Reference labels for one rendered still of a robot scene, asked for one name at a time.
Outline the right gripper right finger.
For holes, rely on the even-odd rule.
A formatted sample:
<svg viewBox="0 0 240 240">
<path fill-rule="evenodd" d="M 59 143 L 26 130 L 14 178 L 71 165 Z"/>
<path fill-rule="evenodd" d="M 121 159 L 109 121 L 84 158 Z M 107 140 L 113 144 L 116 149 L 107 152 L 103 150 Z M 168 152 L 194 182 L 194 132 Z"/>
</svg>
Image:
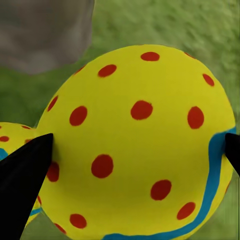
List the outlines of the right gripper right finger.
<svg viewBox="0 0 240 240">
<path fill-rule="evenodd" d="M 225 156 L 240 176 L 240 135 L 227 133 Z"/>
</svg>

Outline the easter egg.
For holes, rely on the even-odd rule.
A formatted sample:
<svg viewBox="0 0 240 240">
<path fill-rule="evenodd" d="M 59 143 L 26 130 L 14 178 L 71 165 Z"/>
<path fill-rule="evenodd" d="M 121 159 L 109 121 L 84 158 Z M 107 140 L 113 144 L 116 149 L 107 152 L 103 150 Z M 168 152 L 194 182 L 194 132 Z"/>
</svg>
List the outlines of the easter egg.
<svg viewBox="0 0 240 240">
<path fill-rule="evenodd" d="M 72 240 L 186 240 L 232 180 L 229 98 L 205 64 L 174 47 L 126 46 L 80 68 L 34 139 L 50 133 L 37 199 Z"/>
<path fill-rule="evenodd" d="M 33 140 L 35 133 L 36 130 L 25 124 L 0 122 L 0 161 Z M 44 209 L 37 198 L 27 221 L 33 220 L 41 210 Z"/>
</svg>

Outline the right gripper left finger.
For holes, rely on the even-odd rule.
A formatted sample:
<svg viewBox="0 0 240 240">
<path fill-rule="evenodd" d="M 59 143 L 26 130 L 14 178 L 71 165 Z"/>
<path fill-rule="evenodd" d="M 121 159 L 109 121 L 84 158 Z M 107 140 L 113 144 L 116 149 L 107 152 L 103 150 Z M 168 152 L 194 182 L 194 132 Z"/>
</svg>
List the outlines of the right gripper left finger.
<svg viewBox="0 0 240 240">
<path fill-rule="evenodd" d="M 20 240 L 52 160 L 53 133 L 0 161 L 0 240 Z"/>
</svg>

